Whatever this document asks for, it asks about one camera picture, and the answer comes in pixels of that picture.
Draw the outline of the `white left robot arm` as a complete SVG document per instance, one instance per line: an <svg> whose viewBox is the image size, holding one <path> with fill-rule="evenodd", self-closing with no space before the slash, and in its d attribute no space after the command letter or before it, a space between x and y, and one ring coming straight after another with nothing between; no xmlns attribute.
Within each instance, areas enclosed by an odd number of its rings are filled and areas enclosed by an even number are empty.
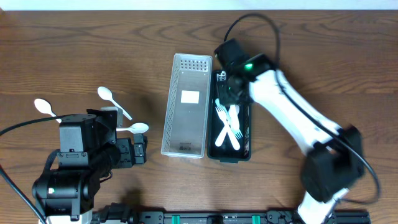
<svg viewBox="0 0 398 224"><path fill-rule="evenodd" d="M62 138L60 150L49 155L32 195L45 223L90 223L95 195L113 169L127 169L146 162L147 136L111 137L92 145Z"/></svg>

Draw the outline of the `white plastic spoon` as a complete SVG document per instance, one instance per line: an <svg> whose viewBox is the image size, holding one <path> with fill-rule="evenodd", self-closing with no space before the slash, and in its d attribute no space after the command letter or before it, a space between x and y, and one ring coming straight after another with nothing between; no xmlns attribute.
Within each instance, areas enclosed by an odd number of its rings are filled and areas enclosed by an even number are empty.
<svg viewBox="0 0 398 224"><path fill-rule="evenodd" d="M149 126L146 123L134 123L129 127L116 128L116 131L129 131L133 134L142 134L149 130Z"/></svg>
<svg viewBox="0 0 398 224"><path fill-rule="evenodd" d="M128 119L132 120L132 116L113 98L113 93L110 89L106 88L105 86L100 86L97 88L97 93L99 97L103 100L110 101L112 104L118 108L120 108L123 112L123 115Z"/></svg>
<svg viewBox="0 0 398 224"><path fill-rule="evenodd" d="M218 137L215 140L216 147L220 147L223 144L224 139L228 133L228 129L229 129L229 126L227 125L227 126L224 126L223 129L220 131Z"/></svg>
<svg viewBox="0 0 398 224"><path fill-rule="evenodd" d="M43 113L43 114L49 114L52 117L56 117L57 115L52 111L52 106L51 104L46 101L45 99L42 98L37 98L34 100L34 106L36 109Z"/></svg>

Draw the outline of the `pale green plastic fork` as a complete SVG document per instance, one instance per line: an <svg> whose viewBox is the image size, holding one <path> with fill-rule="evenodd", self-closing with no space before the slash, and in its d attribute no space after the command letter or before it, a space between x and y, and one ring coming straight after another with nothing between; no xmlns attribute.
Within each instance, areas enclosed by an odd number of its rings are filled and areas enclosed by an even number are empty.
<svg viewBox="0 0 398 224"><path fill-rule="evenodd" d="M228 122L228 124L231 127L231 117L229 115L229 110L227 110L226 107L220 103L220 99L219 98L217 98L215 100L215 103L216 103L217 106L222 107L222 109L226 112L226 114L227 114L227 122ZM240 128L237 131L234 131L234 130L232 130L232 131L233 131L233 133L234 133L234 135L236 136L237 139L241 139L243 137L243 134L242 134Z"/></svg>

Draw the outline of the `white plastic fork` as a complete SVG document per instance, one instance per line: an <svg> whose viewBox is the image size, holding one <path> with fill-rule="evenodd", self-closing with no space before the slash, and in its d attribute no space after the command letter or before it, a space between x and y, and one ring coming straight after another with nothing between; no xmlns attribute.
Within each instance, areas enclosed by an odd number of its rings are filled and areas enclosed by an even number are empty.
<svg viewBox="0 0 398 224"><path fill-rule="evenodd" d="M231 117L231 128L234 131L237 131L240 128L238 113L239 113L238 105L231 105L229 107L229 115Z"/></svg>
<svg viewBox="0 0 398 224"><path fill-rule="evenodd" d="M233 131L231 130L230 125L227 122L227 114L226 114L226 112L220 106L216 106L216 111L217 111L219 119L224 124L224 127L221 130L220 134L224 131L228 135L229 140L231 141L233 149L236 150L236 151L240 150L240 144L239 144L236 136L234 135Z"/></svg>

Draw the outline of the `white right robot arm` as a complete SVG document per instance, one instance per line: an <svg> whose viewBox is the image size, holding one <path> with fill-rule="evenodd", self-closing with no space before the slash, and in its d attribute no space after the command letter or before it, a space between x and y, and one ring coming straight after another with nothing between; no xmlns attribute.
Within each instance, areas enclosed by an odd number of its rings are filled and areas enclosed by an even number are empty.
<svg viewBox="0 0 398 224"><path fill-rule="evenodd" d="M257 103L285 128L305 156L305 189L297 215L302 223L323 223L364 174L360 132L343 129L318 112L264 54L222 54L216 58L227 80L218 88L224 105Z"/></svg>

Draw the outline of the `dark green plastic basket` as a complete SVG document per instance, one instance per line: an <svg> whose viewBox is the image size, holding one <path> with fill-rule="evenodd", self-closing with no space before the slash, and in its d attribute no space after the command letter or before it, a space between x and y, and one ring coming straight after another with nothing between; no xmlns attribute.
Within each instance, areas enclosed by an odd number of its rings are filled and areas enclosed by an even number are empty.
<svg viewBox="0 0 398 224"><path fill-rule="evenodd" d="M222 70L213 70L211 73L210 86L210 101L208 104L208 130L207 130L207 156L210 159L219 160L226 163L238 163L239 161L248 161L252 154L252 108L251 105L239 106L239 125L240 131L243 134L241 139L238 139L240 149L234 150L231 141L227 134L220 147L216 146L216 138L223 129L223 123L216 113L215 100L218 98L217 90L217 76L221 74Z"/></svg>

